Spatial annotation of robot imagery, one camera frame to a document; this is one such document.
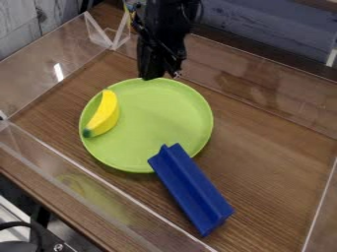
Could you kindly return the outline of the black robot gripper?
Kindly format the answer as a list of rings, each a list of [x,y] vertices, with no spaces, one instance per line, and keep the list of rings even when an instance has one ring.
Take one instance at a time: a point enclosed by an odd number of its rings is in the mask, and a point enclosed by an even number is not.
[[[181,62],[187,57],[184,38],[203,14],[201,0],[136,0],[131,7],[131,24],[140,38],[137,77],[148,81],[160,78],[167,71],[176,79],[181,76]],[[165,56],[164,67],[161,56]]]

